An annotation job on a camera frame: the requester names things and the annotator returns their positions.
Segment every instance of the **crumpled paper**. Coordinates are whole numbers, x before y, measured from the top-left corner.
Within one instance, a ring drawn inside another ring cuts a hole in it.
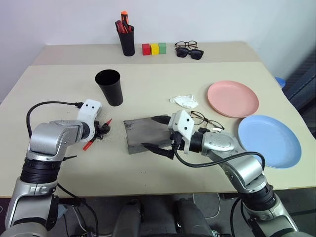
[[[198,102],[194,99],[194,95],[178,95],[169,99],[170,103],[177,103],[186,109],[193,109],[198,106]]]

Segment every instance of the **eyeglasses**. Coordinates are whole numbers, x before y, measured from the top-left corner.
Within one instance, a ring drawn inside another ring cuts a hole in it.
[[[206,122],[206,129],[211,132],[221,132],[225,130],[219,122],[205,118],[205,116],[200,112],[191,111],[190,117],[193,119],[194,125],[200,125],[203,122]]]
[[[189,49],[196,49],[196,48],[198,48],[198,43],[196,41],[194,41],[194,40],[191,40],[189,42],[179,41],[179,42],[175,43],[174,46],[176,48],[180,48],[180,47],[186,48],[186,47],[188,47]]]
[[[191,58],[199,60],[203,56],[204,52],[196,49],[198,48],[197,45],[198,43],[193,40],[189,42],[180,41],[174,44],[178,57],[185,58],[188,54],[190,54]]]

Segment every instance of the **red block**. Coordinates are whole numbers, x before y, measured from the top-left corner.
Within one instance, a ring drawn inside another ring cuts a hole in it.
[[[142,44],[142,47],[143,47],[143,55],[150,55],[151,54],[150,44],[144,43],[144,44]]]

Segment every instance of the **white wall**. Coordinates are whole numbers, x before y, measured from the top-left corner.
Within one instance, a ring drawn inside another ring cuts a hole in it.
[[[316,44],[316,0],[0,0],[0,101],[46,44],[245,41],[287,77]]]

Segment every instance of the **yellow block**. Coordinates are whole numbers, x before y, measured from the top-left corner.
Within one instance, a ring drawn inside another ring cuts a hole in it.
[[[152,49],[152,55],[159,54],[159,45],[157,43],[151,43],[150,48]]]

